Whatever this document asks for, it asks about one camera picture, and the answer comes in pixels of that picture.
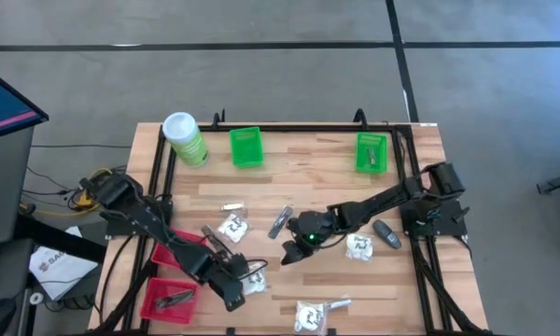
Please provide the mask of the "dark comb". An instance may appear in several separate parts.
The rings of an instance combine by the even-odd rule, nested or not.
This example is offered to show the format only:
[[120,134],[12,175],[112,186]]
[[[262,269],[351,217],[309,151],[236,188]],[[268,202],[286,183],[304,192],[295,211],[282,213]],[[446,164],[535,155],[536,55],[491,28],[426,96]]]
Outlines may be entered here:
[[223,240],[208,225],[202,226],[201,232],[204,238],[216,250],[216,252],[230,252],[228,247],[224,244]]
[[194,289],[186,289],[166,297],[158,298],[155,300],[155,308],[157,311],[162,311],[180,303],[191,301],[194,295]]

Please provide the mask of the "black oval travel shaver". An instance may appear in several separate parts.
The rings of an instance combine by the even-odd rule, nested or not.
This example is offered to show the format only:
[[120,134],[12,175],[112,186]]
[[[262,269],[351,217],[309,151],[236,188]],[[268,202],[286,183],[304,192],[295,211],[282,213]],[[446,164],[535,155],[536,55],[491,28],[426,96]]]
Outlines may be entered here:
[[375,220],[372,223],[372,228],[375,234],[388,246],[394,249],[402,247],[401,241],[393,230],[382,220]]

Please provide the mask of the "black aluminium table frame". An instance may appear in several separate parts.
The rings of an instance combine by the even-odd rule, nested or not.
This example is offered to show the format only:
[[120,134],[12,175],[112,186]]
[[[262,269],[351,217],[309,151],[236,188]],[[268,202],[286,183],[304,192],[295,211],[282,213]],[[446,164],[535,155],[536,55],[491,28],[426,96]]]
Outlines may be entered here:
[[[218,130],[201,124],[209,150],[202,166],[180,161],[164,137],[160,123],[136,129],[126,175],[155,201],[171,229],[203,236],[208,225],[248,266],[265,262],[265,292],[245,296],[245,304],[227,312],[210,285],[200,285],[180,268],[151,260],[157,242],[137,229],[133,238],[110,240],[98,289],[99,306],[82,336],[302,336],[294,331],[297,301],[324,303],[351,299],[348,307],[327,310],[326,333],[337,336],[496,336],[486,323],[469,250],[463,246],[465,217],[458,223],[416,221],[406,203],[373,217],[356,234],[372,239],[370,261],[350,259],[346,237],[326,241],[326,248],[286,266],[282,243],[293,239],[287,225],[276,239],[270,231],[284,205],[293,216],[325,212],[336,203],[360,202],[417,175],[426,166],[448,162],[439,130],[417,123],[267,122],[259,126],[264,161],[240,169],[231,161],[230,131],[240,123],[221,123]],[[387,171],[356,171],[359,133],[387,138]],[[226,203],[244,203],[250,230],[238,243],[217,227],[234,212]],[[385,222],[401,241],[394,249],[374,232],[375,220]],[[144,319],[140,309],[151,278],[190,282],[199,286],[194,315],[187,325]]]

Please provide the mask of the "clear bag of cotton balls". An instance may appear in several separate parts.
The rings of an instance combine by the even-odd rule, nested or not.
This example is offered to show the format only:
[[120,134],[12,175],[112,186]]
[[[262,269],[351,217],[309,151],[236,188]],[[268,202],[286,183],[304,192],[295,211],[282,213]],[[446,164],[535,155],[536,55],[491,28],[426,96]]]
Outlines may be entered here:
[[324,303],[297,301],[294,331],[296,334],[323,336],[326,333],[327,309]]
[[265,277],[266,263],[259,261],[249,265],[249,272],[242,279],[243,294],[245,296],[265,292],[267,281]]
[[238,244],[249,230],[250,225],[246,218],[236,213],[230,213],[217,227],[217,231],[234,244]]
[[370,261],[373,255],[372,239],[366,235],[348,234],[345,255],[350,259]]

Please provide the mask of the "black beam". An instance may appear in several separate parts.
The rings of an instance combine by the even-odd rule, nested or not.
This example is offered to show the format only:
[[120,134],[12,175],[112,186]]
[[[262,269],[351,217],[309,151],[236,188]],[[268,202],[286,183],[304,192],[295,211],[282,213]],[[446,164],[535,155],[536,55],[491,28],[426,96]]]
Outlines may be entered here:
[[103,245],[55,229],[41,221],[24,215],[17,216],[14,238],[31,239],[37,245],[97,263],[101,263],[104,260],[106,253],[106,247]]

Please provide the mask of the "grey cabinet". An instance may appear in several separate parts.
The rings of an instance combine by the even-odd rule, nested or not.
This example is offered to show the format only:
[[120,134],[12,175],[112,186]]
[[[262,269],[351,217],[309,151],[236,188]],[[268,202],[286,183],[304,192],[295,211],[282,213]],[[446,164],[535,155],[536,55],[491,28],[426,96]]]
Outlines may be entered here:
[[34,128],[0,137],[0,244],[15,230]]

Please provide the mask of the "white printed booklet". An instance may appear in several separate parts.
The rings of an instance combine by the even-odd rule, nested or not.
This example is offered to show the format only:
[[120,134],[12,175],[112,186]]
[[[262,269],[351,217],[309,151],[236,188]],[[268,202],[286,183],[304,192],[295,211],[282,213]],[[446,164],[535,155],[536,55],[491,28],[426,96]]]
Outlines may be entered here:
[[28,271],[42,295],[50,301],[57,301],[97,266],[95,261],[38,245],[31,254]]

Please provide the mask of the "red plastic basket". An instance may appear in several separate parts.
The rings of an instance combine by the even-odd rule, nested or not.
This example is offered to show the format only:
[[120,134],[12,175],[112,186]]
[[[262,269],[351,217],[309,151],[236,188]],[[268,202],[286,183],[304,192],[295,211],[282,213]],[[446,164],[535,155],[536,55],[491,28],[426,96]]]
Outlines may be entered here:
[[[191,301],[180,303],[162,311],[156,310],[156,299],[166,297],[186,289],[195,290],[195,295]],[[190,323],[194,315],[198,292],[199,286],[194,283],[166,278],[151,278],[147,283],[147,291],[140,309],[140,316],[149,320],[187,325]]]
[[[188,231],[175,230],[175,234],[180,238],[186,239],[193,243],[206,245],[206,238]],[[165,265],[173,268],[180,268],[180,264],[176,261],[173,253],[161,244],[156,244],[155,250],[151,256],[151,260],[159,265]]]

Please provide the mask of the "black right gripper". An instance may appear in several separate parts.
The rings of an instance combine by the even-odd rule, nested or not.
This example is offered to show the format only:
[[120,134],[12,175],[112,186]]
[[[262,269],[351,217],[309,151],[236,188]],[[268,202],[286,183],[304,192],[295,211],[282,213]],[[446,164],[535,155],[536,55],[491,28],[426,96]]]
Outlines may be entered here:
[[331,212],[304,211],[287,223],[294,241],[282,243],[286,254],[281,265],[286,266],[311,256],[311,250],[323,246],[326,241],[337,235],[336,216]]

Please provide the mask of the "green plastic basket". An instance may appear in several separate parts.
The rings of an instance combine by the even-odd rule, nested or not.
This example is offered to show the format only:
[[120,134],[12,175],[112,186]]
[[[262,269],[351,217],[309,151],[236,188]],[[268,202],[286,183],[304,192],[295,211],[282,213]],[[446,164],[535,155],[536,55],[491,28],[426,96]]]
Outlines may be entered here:
[[248,127],[230,131],[231,161],[240,169],[258,167],[264,156],[259,127]]
[[[376,165],[368,165],[367,147],[373,147]],[[387,171],[387,138],[375,133],[359,133],[356,143],[356,171],[365,174],[383,174]]]

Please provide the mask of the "silver screw bag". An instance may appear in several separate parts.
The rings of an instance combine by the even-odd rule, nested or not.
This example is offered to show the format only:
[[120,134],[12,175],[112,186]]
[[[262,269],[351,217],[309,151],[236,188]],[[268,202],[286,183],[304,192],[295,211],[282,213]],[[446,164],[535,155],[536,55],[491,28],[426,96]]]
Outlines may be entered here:
[[270,239],[276,239],[280,231],[286,226],[290,218],[293,216],[294,209],[289,205],[284,205],[279,216],[274,221],[270,231],[268,232],[268,237]]

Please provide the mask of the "green disinfecting wipes canister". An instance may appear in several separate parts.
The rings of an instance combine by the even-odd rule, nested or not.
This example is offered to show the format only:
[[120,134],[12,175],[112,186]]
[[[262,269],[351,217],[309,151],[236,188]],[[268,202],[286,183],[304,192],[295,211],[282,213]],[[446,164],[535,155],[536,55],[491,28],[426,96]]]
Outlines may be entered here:
[[176,156],[190,167],[206,163],[209,150],[195,118],[187,112],[175,112],[162,124],[164,137]]

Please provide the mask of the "monitor with blue screen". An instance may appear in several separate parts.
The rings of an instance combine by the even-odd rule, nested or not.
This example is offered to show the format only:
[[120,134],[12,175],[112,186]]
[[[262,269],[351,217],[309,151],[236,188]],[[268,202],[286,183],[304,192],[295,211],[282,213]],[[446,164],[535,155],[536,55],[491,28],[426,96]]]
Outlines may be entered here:
[[0,78],[0,137],[49,121],[49,115]]

